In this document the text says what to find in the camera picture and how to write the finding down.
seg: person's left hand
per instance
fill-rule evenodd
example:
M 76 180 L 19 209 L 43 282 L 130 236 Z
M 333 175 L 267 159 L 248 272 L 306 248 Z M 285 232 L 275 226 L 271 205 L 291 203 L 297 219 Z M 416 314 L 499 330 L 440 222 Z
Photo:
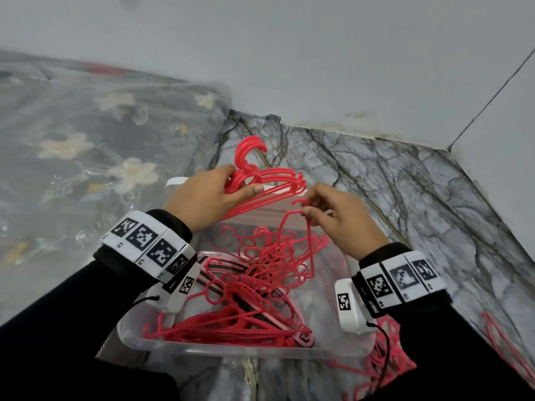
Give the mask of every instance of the person's left hand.
M 197 173 L 177 188 L 165 210 L 184 222 L 192 234 L 216 223 L 238 204 L 264 191 L 262 184 L 252 184 L 225 194 L 225 183 L 235 171 L 234 165 L 227 164 Z

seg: hand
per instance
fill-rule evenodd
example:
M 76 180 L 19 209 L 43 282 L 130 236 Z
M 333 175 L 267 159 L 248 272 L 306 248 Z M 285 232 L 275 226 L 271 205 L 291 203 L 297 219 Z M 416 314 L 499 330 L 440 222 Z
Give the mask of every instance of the hand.
M 235 170 L 228 164 L 197 173 L 177 188 L 165 210 L 184 222 L 192 234 L 209 227 L 238 204 L 264 191 L 262 184 L 252 184 L 225 194 L 225 183 Z
M 333 243 L 352 258 L 361 261 L 388 244 L 388 238 L 356 195 L 317 183 L 304 198 L 311 206 L 304 207 L 301 215 L 311 219 L 313 226 L 321 226 Z

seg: black long-sleeve shirt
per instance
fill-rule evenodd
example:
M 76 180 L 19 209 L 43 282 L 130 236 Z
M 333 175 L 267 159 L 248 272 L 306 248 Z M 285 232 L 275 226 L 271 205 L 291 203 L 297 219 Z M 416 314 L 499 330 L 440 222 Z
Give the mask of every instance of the black long-sleeve shirt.
M 163 211 L 149 212 L 185 240 L 191 232 Z M 410 251 L 391 243 L 362 259 L 361 267 Z M 0 327 L 4 391 L 57 395 L 157 396 L 178 399 L 174 380 L 95 359 L 140 292 L 156 280 L 105 246 L 97 260 L 69 277 Z M 400 341 L 417 369 L 379 389 L 376 400 L 535 399 L 535 391 L 450 304 L 445 290 L 394 307 Z

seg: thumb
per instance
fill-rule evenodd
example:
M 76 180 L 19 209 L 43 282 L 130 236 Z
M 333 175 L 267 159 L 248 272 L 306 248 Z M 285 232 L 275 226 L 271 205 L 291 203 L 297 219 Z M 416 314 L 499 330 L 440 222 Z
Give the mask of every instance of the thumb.
M 228 195 L 228 201 L 233 205 L 241 204 L 264 191 L 263 184 L 251 184 L 240 188 L 237 192 Z
M 327 234 L 329 234 L 336 222 L 331 216 L 316 207 L 305 207 L 301 210 L 301 214 L 312 221 L 316 221 Z

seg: white wall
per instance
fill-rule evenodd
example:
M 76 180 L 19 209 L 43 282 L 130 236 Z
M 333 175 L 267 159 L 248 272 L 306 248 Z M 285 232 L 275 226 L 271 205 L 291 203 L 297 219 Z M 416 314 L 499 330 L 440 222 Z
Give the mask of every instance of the white wall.
M 535 259 L 535 55 L 453 145 L 459 164 Z
M 0 0 L 0 47 L 230 86 L 289 124 L 445 148 L 533 47 L 535 0 Z

